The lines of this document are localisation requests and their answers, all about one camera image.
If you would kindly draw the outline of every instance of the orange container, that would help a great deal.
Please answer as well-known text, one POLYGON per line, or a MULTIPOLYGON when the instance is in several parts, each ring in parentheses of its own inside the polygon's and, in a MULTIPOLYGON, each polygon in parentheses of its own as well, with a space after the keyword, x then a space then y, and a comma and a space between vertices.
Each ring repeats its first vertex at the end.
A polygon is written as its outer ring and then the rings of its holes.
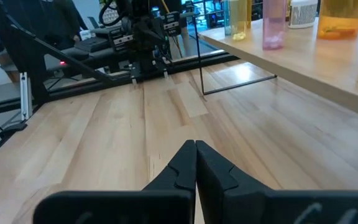
POLYGON ((355 39, 357 35, 358 0, 321 0, 318 38, 355 39))

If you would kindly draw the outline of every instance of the wood grain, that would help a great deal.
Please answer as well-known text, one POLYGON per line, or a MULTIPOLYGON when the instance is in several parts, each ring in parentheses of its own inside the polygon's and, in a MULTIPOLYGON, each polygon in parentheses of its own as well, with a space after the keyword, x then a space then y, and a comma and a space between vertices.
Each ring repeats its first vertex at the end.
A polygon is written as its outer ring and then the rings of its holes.
MULTIPOLYGON (((240 60, 204 69, 217 88, 271 75, 240 60)), ((281 78, 206 97, 199 78, 192 70, 41 107, 0 148, 0 223, 31 223, 61 190, 140 190, 187 139, 273 189, 358 189, 358 114, 281 78)))
POLYGON ((201 39, 302 88, 358 112, 358 39, 316 39, 314 27, 288 29, 281 50, 262 50, 262 20, 252 21, 244 41, 223 28, 200 32, 201 39))

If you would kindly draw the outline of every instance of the wooden tabletop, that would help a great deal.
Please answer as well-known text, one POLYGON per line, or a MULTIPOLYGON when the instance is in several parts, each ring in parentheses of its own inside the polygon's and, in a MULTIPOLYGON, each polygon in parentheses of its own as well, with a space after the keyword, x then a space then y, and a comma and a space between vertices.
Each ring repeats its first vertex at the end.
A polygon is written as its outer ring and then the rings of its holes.
POLYGON ((253 21, 243 41, 224 35, 223 28, 199 33, 208 43, 358 112, 358 39, 316 39, 313 27, 288 29, 281 50, 262 50, 262 20, 253 21))

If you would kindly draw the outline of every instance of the metal rod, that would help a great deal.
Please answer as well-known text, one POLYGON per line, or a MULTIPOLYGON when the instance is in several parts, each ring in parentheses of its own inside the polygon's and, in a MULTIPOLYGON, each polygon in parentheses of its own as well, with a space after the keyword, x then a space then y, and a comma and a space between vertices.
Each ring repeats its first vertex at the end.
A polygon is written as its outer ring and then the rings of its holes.
POLYGON ((198 40, 197 23, 196 23, 196 17, 195 16, 193 16, 193 24, 194 24, 194 30, 196 32, 198 68, 200 70, 200 78, 201 78, 201 92, 203 93, 203 95, 205 95, 205 92, 204 92, 204 80, 203 80, 203 69, 201 68, 200 42, 198 40))
POLYGON ((209 95, 209 94, 212 94, 212 93, 218 93, 220 91, 225 91, 225 90, 231 90, 231 89, 241 87, 241 86, 251 85, 251 84, 258 83, 258 82, 263 82, 263 81, 266 81, 266 80, 270 80, 270 79, 273 79, 273 78, 276 78, 276 77, 277 77, 277 75, 272 75, 272 76, 265 77, 265 78, 259 78, 257 80, 252 80, 252 81, 249 81, 249 82, 224 87, 224 88, 220 88, 220 89, 217 89, 217 90, 211 90, 211 91, 206 92, 204 95, 209 95))

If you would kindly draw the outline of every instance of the pink bottle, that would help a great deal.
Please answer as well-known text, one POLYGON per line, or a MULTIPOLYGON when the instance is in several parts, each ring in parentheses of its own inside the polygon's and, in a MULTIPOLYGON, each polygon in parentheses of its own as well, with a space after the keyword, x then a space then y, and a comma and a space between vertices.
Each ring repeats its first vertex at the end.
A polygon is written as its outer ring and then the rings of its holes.
POLYGON ((277 50, 284 47, 285 13, 287 0, 264 0, 263 49, 277 50))

